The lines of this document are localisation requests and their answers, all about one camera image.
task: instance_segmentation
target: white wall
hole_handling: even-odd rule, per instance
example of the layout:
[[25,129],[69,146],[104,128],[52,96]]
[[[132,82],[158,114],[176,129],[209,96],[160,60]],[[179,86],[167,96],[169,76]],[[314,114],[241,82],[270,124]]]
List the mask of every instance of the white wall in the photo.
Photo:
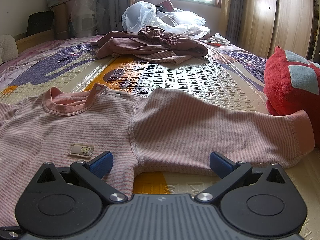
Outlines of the white wall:
[[[150,3],[158,4],[165,0],[149,0]],[[220,8],[195,2],[186,2],[179,0],[171,0],[175,8],[179,8],[183,11],[194,12],[206,20],[204,26],[207,26],[211,30],[211,34],[215,35],[218,32]]]
[[25,33],[29,16],[43,11],[48,11],[47,0],[0,0],[0,35]]

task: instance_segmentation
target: striped shirt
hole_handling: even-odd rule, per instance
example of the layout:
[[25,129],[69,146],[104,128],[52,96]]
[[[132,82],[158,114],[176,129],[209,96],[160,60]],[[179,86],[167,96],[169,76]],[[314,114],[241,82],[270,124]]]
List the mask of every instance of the striped shirt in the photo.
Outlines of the striped shirt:
[[303,110],[287,116],[234,111],[180,90],[156,89],[147,98],[95,84],[91,91],[45,93],[0,103],[0,226],[13,226],[14,208],[43,162],[66,167],[72,143],[109,150],[114,165],[104,180],[130,196],[145,171],[213,175],[209,155],[219,151],[255,166],[295,165],[314,148]]

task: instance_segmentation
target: white pillow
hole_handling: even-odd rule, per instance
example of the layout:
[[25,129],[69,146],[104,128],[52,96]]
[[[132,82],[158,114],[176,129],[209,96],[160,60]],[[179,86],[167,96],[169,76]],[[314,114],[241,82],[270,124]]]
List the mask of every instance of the white pillow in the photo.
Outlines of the white pillow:
[[16,41],[11,35],[0,36],[0,65],[19,56]]

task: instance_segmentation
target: bed sheet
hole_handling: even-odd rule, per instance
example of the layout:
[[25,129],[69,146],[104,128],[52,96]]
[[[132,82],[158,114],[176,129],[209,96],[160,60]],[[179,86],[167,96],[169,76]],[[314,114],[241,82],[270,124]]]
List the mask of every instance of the bed sheet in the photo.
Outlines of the bed sheet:
[[[264,87],[266,59],[238,47],[218,49],[178,66],[155,64],[121,56],[96,60],[96,47],[88,44],[97,37],[54,41],[25,51],[0,66],[0,101],[15,103],[37,95],[51,86],[64,92],[90,90],[94,83],[115,90],[148,96],[158,87],[181,89],[208,103],[240,111],[268,114]],[[320,153],[314,150],[286,172],[307,203],[308,217],[301,230],[306,240],[320,239]],[[134,193],[190,193],[196,195],[217,177],[172,172],[145,172],[136,176]]]

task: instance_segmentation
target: metal screw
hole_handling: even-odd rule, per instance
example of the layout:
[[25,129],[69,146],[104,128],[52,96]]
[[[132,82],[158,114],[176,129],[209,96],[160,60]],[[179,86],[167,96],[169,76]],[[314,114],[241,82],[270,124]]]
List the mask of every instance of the metal screw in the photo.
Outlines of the metal screw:
[[212,200],[213,196],[210,193],[200,193],[197,195],[197,198],[201,201],[208,201],[208,200]]
[[9,235],[12,236],[12,237],[18,237],[18,235],[15,232],[12,232],[12,231],[9,232]]
[[123,195],[122,193],[113,193],[110,195],[109,197],[112,201],[122,201],[125,199],[125,195]]

